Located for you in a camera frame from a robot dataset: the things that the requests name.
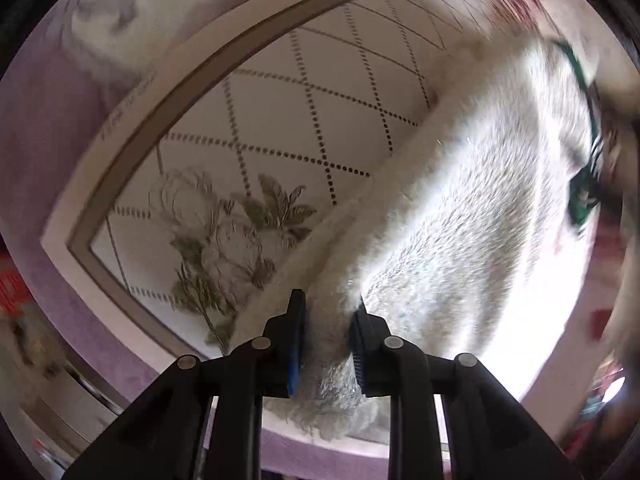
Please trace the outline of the white fluffy knit coat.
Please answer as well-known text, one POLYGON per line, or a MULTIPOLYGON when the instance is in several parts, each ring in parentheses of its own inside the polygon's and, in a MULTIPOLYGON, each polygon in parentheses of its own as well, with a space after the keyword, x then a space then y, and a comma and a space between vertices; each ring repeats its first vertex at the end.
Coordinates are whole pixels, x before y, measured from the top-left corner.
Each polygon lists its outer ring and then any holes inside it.
POLYGON ((236 321, 262 332, 293 289, 307 301, 298 386, 268 411, 326 440, 388 412, 357 384, 348 329, 365 307, 432 356, 475 354, 525 396, 572 312, 589 245, 570 181, 598 142, 597 62, 537 34, 457 53, 436 106, 402 148, 315 226, 236 321))

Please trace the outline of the white floral quilted bedspread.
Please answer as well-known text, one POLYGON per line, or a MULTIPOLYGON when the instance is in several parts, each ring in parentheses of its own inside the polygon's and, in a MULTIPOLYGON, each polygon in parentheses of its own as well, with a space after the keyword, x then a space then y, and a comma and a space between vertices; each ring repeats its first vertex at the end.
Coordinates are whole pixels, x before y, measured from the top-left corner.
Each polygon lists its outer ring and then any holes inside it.
POLYGON ((161 372, 250 338, 257 298, 523 32, 608 83, 586 0, 60 0, 47 36, 101 101, 41 244, 116 346, 161 372))

